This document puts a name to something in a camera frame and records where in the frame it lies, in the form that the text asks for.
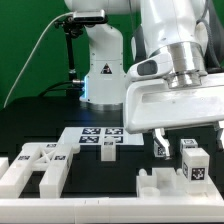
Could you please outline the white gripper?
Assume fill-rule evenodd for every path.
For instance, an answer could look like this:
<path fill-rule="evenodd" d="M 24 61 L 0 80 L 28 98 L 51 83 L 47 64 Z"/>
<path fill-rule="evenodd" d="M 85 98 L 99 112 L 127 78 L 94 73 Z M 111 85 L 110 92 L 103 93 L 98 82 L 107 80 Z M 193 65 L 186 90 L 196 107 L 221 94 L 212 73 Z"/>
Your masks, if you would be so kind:
<path fill-rule="evenodd" d="M 125 129 L 129 133 L 154 129 L 154 155 L 169 159 L 170 144 L 164 129 L 216 122 L 217 144 L 224 150 L 224 73 L 209 74 L 201 81 L 201 86 L 180 89 L 170 89 L 163 79 L 131 84 L 124 101 Z"/>

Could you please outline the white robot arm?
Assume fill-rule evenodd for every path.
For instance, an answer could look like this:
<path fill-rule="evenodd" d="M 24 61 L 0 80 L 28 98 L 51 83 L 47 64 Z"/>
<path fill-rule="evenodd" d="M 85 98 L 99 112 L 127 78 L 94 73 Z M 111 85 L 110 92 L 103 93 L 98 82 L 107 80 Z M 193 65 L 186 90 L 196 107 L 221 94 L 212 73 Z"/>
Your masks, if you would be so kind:
<path fill-rule="evenodd" d="M 169 156 L 165 129 L 224 120 L 224 72 L 213 45 L 218 29 L 210 0 L 133 0 L 141 13 L 142 54 L 129 69 L 123 121 L 130 133 L 151 130 Z"/>

